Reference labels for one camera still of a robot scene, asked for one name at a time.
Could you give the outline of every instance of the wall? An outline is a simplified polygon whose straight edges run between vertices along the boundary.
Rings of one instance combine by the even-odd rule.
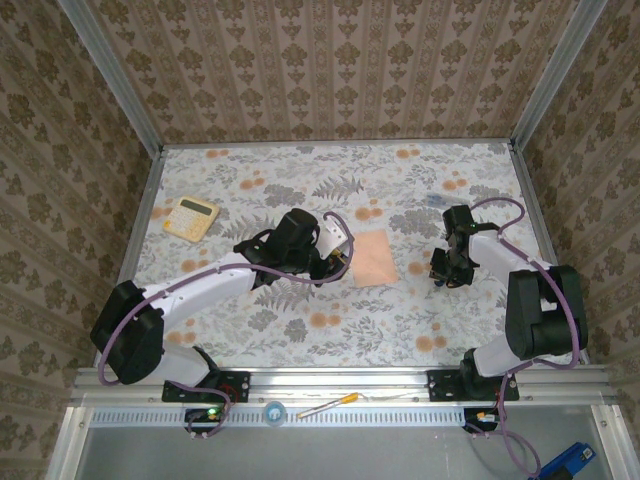
[[[0,2],[0,477],[44,475],[150,160],[54,1]]]
[[[166,144],[508,137],[576,0],[89,0]]]
[[[525,149],[560,261],[581,274],[592,360],[640,445],[640,2],[609,0]]]

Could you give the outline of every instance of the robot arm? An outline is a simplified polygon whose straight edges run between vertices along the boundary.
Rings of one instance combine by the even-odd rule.
[[[541,355],[570,352],[567,318],[532,260],[525,260],[501,243],[495,224],[476,223],[466,205],[450,208],[443,219],[450,248],[433,253],[430,277],[436,284],[449,288],[471,285],[475,268],[483,266],[507,287],[505,333],[467,352],[465,361],[472,374],[499,376]],[[580,348],[584,348],[587,326],[578,273],[569,266],[537,263],[560,287],[576,323]]]
[[[148,303],[106,352],[118,380],[131,384],[152,375],[189,387],[215,386],[215,362],[198,347],[165,343],[164,334],[206,306],[271,285],[281,276],[308,273],[310,280],[305,281],[317,286],[337,280],[346,271],[345,253],[351,253],[339,250],[349,241],[345,230],[332,217],[325,216],[320,226],[313,215],[295,208],[274,230],[239,243],[212,265],[145,288],[123,282],[111,293],[91,340],[104,352],[116,328],[135,307]]]

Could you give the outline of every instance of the floral tablecloth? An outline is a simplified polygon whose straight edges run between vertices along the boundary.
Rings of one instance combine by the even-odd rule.
[[[438,288],[431,252],[446,248],[442,208],[432,195],[468,203],[521,199],[506,144],[374,144],[173,149],[138,266],[138,285],[206,265],[292,207],[344,216],[352,231],[384,229],[400,280],[356,288],[347,273],[321,288],[275,282],[185,319],[167,340],[200,345],[222,366],[422,366],[457,364],[503,331],[504,287],[478,269],[472,286]],[[192,244],[162,230],[183,195],[220,206],[205,238]],[[516,209],[494,204],[476,219],[500,225]],[[529,217],[508,237],[539,255]]]

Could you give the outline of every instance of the blue object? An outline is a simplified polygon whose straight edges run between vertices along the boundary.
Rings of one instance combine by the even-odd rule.
[[[596,457],[588,443],[576,442],[540,470],[540,480],[571,479]]]
[[[269,402],[264,407],[264,421],[272,427],[279,427],[287,419],[287,410],[280,402]]]

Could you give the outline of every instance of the yellow calculator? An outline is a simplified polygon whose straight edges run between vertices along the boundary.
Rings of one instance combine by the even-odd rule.
[[[164,231],[199,242],[218,216],[220,207],[193,197],[182,197],[163,224]]]

